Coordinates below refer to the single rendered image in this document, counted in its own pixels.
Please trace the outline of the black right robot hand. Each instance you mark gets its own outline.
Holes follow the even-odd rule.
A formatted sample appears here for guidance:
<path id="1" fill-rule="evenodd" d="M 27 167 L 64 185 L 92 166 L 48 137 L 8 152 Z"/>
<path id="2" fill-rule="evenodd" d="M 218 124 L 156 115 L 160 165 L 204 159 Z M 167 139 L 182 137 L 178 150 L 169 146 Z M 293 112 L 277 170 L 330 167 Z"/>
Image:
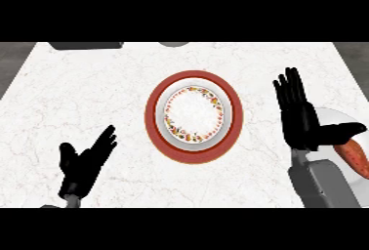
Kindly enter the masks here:
<path id="1" fill-rule="evenodd" d="M 282 133 L 293 149 L 316 151 L 319 146 L 340 146 L 364 132 L 359 122 L 322 125 L 316 108 L 308 101 L 297 68 L 287 68 L 274 81 L 281 110 Z"/>

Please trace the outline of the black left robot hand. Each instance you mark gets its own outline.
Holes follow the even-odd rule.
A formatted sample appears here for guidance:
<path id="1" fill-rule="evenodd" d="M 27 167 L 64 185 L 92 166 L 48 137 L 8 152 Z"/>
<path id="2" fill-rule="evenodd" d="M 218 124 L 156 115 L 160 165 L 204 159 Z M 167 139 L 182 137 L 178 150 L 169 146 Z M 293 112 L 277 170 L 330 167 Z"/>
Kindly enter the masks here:
<path id="1" fill-rule="evenodd" d="M 117 147 L 116 127 L 110 125 L 101 133 L 92 147 L 82 154 L 70 143 L 60 146 L 61 161 L 60 167 L 65 175 L 60 189 L 60 197 L 76 195 L 83 199 L 94 188 L 101 168 L 107 162 L 114 148 Z"/>

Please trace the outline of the white plate with floral rim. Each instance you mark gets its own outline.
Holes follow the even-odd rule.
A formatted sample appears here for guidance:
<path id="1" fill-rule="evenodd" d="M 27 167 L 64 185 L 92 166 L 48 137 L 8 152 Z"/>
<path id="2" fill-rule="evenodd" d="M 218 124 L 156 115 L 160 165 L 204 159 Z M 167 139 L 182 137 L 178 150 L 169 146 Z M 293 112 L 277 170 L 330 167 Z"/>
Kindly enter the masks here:
<path id="1" fill-rule="evenodd" d="M 222 141 L 232 125 L 232 104 L 215 81 L 191 77 L 164 88 L 156 125 L 169 143 L 184 150 L 206 150 Z"/>

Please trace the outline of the round red placemat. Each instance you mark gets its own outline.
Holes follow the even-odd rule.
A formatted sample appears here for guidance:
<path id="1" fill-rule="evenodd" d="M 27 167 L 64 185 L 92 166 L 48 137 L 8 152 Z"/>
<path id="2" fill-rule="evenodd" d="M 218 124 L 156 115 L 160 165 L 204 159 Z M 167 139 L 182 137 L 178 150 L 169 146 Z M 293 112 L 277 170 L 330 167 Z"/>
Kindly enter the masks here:
<path id="1" fill-rule="evenodd" d="M 145 122 L 154 146 L 172 160 L 215 161 L 229 152 L 243 130 L 244 110 L 232 86 L 212 72 L 175 73 L 154 88 Z"/>

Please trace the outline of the grey round object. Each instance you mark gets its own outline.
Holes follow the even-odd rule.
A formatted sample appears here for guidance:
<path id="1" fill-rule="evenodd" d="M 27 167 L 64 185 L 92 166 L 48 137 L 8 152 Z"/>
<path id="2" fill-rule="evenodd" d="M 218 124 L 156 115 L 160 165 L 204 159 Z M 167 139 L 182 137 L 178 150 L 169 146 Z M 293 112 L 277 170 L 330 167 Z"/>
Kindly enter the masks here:
<path id="1" fill-rule="evenodd" d="M 189 42 L 158 42 L 164 47 L 178 48 L 189 44 Z"/>

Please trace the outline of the dark grey flat appliance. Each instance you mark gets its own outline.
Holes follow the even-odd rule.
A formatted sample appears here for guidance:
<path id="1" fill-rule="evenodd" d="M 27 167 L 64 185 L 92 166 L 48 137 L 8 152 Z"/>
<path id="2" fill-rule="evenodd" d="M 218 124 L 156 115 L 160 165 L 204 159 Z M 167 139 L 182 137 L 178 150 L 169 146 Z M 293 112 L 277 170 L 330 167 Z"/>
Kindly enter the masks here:
<path id="1" fill-rule="evenodd" d="M 125 42 L 49 42 L 57 50 L 122 49 Z"/>

